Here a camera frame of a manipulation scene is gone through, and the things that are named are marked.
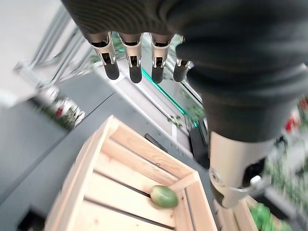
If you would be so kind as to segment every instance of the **teal light strip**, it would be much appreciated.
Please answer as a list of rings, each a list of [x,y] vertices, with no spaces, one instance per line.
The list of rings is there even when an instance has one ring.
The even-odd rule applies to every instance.
[[[168,95],[167,92],[164,91],[164,89],[162,89],[158,84],[154,83],[152,78],[150,77],[150,75],[142,68],[141,72],[143,73],[143,75],[164,95],[166,96],[174,105],[175,107],[183,114],[186,115],[187,113],[183,110],[183,108],[181,108],[180,105],[178,105],[177,102],[174,101],[174,99],[171,98],[170,95]]]

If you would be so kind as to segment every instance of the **white wall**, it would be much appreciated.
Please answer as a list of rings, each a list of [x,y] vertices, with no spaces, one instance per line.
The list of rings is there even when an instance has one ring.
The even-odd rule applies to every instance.
[[[59,0],[1,0],[0,93],[9,92],[18,102],[34,94],[34,86],[13,68],[33,56],[60,4]]]

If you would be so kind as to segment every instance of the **metal railing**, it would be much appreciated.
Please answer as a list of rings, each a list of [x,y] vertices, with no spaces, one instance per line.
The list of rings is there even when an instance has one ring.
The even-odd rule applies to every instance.
[[[61,5],[47,28],[41,43],[38,46],[32,59],[19,62],[15,70],[35,85],[37,89],[50,87],[59,81],[69,79],[85,71],[85,66],[92,55],[93,48],[83,38],[79,29],[74,25],[72,31],[68,27],[72,19],[65,7]],[[62,42],[64,32],[69,33],[56,55],[52,55],[56,45]],[[81,46],[89,48],[76,57]],[[72,63],[73,59],[79,59],[77,64]],[[38,68],[55,66],[53,76],[40,76],[36,72]]]

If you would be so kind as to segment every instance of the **wooden crate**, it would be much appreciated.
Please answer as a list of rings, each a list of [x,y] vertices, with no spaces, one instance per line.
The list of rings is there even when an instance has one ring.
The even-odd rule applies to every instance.
[[[156,207],[151,188],[172,188],[179,205]],[[217,231],[198,172],[109,117],[85,142],[45,231]]]
[[[256,206],[257,201],[250,196],[243,199],[234,209],[222,208],[214,201],[221,231],[258,231],[249,210],[249,208]],[[273,214],[271,215],[271,219],[274,222],[276,230],[280,230],[280,220]]]

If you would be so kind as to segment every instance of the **robotic hand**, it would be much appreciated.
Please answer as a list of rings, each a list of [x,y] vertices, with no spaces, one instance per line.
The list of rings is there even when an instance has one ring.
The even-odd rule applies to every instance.
[[[152,79],[163,79],[174,34],[176,81],[187,76],[203,98],[210,132],[210,180],[232,207],[262,187],[261,173],[296,99],[308,90],[307,0],[62,0],[100,56],[119,71],[111,31],[119,33],[131,80],[141,80],[141,37],[152,37]]]

